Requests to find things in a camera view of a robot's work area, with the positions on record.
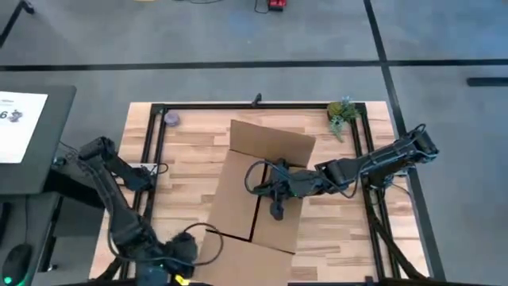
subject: gray concrete floor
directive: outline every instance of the gray concrete floor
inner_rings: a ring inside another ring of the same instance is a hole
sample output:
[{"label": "gray concrete floor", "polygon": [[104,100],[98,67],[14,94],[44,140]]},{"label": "gray concrete floor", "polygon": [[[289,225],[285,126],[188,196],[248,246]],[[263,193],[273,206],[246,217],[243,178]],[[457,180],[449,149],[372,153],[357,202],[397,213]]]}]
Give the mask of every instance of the gray concrete floor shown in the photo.
[{"label": "gray concrete floor", "polygon": [[[14,0],[0,2],[0,26]],[[502,0],[372,0],[389,60],[508,58]],[[130,0],[33,0],[0,65],[138,64],[223,60],[377,60],[362,1],[289,0],[282,14],[255,14],[253,0],[213,5]],[[508,76],[508,67],[391,68],[408,128],[428,125],[441,150],[418,168],[447,278],[505,284],[508,257],[502,185],[508,131],[506,88],[470,88],[468,76]],[[255,68],[0,73],[0,83],[71,84],[78,89],[63,140],[81,145],[121,137],[129,102],[388,100],[380,68]],[[87,278],[100,214],[75,228],[80,206],[66,203],[55,259],[40,285]],[[79,244],[81,253],[65,255]]]}]

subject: yellow label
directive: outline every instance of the yellow label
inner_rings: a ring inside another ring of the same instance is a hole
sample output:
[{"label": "yellow label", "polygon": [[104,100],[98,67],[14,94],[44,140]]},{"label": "yellow label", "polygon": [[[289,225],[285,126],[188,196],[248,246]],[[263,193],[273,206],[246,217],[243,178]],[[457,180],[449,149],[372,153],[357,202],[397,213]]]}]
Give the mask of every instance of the yellow label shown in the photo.
[{"label": "yellow label", "polygon": [[180,275],[175,275],[175,280],[182,286],[187,286],[189,284],[189,280],[183,279]]}]

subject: red device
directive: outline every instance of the red device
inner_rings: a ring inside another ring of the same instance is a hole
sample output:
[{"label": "red device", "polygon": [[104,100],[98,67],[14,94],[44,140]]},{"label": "red device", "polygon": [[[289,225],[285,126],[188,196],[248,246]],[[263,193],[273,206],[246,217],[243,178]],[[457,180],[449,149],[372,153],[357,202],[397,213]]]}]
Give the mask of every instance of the red device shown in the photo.
[{"label": "red device", "polygon": [[286,0],[267,0],[268,9],[272,11],[283,11],[286,6]]}]

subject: small succulent plant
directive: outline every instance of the small succulent plant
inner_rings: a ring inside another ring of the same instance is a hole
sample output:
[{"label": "small succulent plant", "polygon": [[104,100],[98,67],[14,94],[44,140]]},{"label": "small succulent plant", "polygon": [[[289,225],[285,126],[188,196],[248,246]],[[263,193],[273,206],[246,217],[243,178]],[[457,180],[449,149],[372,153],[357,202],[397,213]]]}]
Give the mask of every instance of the small succulent plant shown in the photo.
[{"label": "small succulent plant", "polygon": [[350,102],[349,97],[346,97],[339,102],[331,102],[326,109],[330,121],[330,131],[340,142],[344,142],[341,136],[344,125],[358,116],[355,103]]}]

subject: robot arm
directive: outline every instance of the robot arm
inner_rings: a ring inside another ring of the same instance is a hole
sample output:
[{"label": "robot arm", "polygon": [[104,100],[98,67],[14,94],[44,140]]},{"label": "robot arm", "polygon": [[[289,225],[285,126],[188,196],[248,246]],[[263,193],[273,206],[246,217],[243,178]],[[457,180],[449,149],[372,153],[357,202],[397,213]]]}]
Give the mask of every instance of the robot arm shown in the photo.
[{"label": "robot arm", "polygon": [[194,237],[186,231],[165,244],[159,242],[153,228],[127,204],[115,179],[114,172],[125,186],[133,191],[153,188],[153,178],[146,168],[131,168],[114,150],[114,143],[100,137],[84,145],[79,151],[78,164],[91,175],[97,193],[110,214],[108,243],[112,240],[124,261],[135,261],[138,285],[158,285],[167,282],[167,274],[190,278],[198,247]]},{"label": "robot arm", "polygon": [[[289,165],[284,159],[275,163],[256,162],[247,171],[245,187],[253,195],[272,198],[271,215],[276,220],[282,220],[283,201],[286,199],[338,192],[352,198],[354,191],[351,195],[345,194],[344,191],[350,184],[357,184],[360,177],[367,176],[370,185],[386,187],[391,183],[394,173],[416,163],[430,162],[438,153],[425,132],[425,126],[419,125],[390,145],[356,159],[343,158],[316,164],[316,171],[302,170],[290,174]],[[258,164],[268,164],[273,170],[269,180],[251,190],[247,184],[248,177],[253,167]]]}]

